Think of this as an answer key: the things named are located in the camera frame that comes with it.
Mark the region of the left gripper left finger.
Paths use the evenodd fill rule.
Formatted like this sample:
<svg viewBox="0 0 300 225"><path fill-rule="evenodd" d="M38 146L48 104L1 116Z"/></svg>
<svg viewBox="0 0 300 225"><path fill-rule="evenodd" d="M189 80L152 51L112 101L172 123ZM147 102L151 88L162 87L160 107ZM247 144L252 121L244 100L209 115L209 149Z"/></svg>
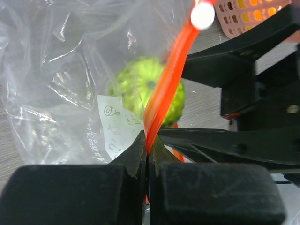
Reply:
<svg viewBox="0 0 300 225"><path fill-rule="evenodd" d="M131 177L139 176L140 170L145 168L143 164L147 157L145 142L146 137L142 130L134 142L108 165L124 166Z"/></svg>

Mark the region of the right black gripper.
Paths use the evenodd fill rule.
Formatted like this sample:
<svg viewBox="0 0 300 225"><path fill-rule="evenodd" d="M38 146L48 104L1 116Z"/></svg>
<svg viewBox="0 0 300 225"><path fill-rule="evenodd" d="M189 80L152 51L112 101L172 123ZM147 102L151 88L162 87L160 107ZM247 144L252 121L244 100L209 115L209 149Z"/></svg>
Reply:
<svg viewBox="0 0 300 225"><path fill-rule="evenodd" d="M256 74L260 57L300 28L286 5L251 30L187 57L182 78L222 87L221 115L237 131L163 128L162 142L193 162L257 164L300 184L300 52Z"/></svg>

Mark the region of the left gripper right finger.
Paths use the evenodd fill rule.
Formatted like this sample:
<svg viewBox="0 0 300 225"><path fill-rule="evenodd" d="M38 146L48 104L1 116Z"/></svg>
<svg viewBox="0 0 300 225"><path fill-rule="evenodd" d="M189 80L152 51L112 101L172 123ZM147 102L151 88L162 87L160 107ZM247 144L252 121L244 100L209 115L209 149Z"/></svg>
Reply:
<svg viewBox="0 0 300 225"><path fill-rule="evenodd" d="M149 172L159 175L160 167L165 163L180 163L180 161L164 146L159 136L156 136L149 154Z"/></svg>

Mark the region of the green toy custard apple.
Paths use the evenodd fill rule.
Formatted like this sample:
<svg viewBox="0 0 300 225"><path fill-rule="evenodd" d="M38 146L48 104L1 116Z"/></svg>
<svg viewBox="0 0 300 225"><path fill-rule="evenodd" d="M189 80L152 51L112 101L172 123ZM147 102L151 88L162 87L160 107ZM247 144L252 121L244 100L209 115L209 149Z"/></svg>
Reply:
<svg viewBox="0 0 300 225"><path fill-rule="evenodd" d="M159 58L140 57L129 62L117 76L118 91L111 84L108 95L122 97L122 105L140 120L165 64ZM185 104L185 90L180 82L176 94L163 120L162 127L173 127L182 116Z"/></svg>

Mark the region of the pink plastic basket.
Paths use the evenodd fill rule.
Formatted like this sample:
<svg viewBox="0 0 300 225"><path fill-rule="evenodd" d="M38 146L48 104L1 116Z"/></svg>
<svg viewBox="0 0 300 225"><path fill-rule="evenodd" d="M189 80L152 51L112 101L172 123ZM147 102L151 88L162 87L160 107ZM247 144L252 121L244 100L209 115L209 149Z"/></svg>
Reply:
<svg viewBox="0 0 300 225"><path fill-rule="evenodd" d="M259 25L297 0L217 0L215 11L224 34L232 39Z"/></svg>

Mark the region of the clear orange zip top bag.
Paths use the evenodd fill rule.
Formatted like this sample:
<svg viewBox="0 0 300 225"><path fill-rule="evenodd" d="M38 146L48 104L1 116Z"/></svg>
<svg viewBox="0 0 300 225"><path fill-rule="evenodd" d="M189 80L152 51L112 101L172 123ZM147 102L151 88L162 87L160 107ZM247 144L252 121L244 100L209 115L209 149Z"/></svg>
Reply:
<svg viewBox="0 0 300 225"><path fill-rule="evenodd" d="M169 67L180 35L187 27L208 29L214 6L213 0L1 1L0 97L22 165L105 165L124 152L144 118L125 109L120 95L109 96L110 85L118 91L117 74L140 57Z"/></svg>

